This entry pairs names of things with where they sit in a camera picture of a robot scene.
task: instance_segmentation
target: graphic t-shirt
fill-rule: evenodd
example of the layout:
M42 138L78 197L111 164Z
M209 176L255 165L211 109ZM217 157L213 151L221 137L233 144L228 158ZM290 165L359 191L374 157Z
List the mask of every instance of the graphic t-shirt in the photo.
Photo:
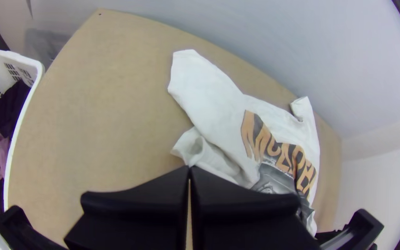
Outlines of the graphic t-shirt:
M319 172L319 140L307 97L295 116L247 96L194 50L174 53L169 93L194 127L171 153L228 181L268 194L297 193L298 217L314 235L311 208Z

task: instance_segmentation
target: table surface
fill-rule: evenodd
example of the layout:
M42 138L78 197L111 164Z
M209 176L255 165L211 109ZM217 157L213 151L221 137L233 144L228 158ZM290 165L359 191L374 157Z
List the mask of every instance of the table surface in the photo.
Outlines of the table surface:
M135 187L182 166L169 154L192 124L167 92L172 54L195 49L245 93L289 110L296 96L222 48L162 23L97 10L61 50L25 113L8 184L8 205L64 245L83 214L85 191ZM321 156L313 207L333 230L341 142L316 115ZM187 248L191 237L188 233Z

